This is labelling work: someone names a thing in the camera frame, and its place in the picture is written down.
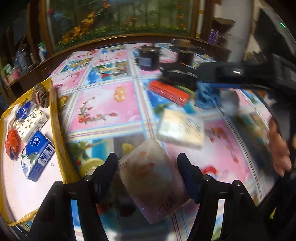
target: bolt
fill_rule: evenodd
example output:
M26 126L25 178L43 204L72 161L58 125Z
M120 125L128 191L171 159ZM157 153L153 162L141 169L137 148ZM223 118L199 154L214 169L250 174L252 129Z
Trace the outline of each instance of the bolt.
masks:
M85 180L86 182L92 181L94 179L94 177L92 175L86 175L83 180Z
M240 180L235 180L234 184L237 185L238 187L242 185L242 182Z
M205 181L209 181L209 180L211 180L212 179L212 177L210 176L210 175L203 175L203 179L205 180Z
M54 186L55 187L58 187L59 185L62 185L62 184L63 184L62 181L56 181L56 182L54 182Z

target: blue tissue pack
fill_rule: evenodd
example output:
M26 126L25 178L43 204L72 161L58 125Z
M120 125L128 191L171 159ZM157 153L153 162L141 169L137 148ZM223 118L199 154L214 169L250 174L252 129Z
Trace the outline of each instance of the blue tissue pack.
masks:
M19 157L21 158L21 167L25 176L36 182L54 152L54 145L38 130L29 140Z

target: human hand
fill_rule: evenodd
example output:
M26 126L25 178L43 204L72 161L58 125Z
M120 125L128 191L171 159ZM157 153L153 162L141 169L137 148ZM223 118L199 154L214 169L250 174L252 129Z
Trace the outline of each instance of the human hand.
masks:
M284 176L285 171L290 171L292 163L287 142L278 133L278 127L273 119L269 122L269 150L272 154L272 164L275 171Z

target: blue cloth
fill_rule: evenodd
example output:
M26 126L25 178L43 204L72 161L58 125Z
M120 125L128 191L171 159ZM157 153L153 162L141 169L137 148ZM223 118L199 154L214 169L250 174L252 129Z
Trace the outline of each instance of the blue cloth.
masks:
M199 81L195 92L195 105L203 109L219 106L220 89Z

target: glass pane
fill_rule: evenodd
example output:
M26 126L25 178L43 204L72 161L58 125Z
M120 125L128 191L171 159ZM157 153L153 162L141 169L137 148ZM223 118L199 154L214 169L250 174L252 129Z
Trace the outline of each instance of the glass pane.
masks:
M47 0L56 52L81 42L129 33L188 36L193 0Z

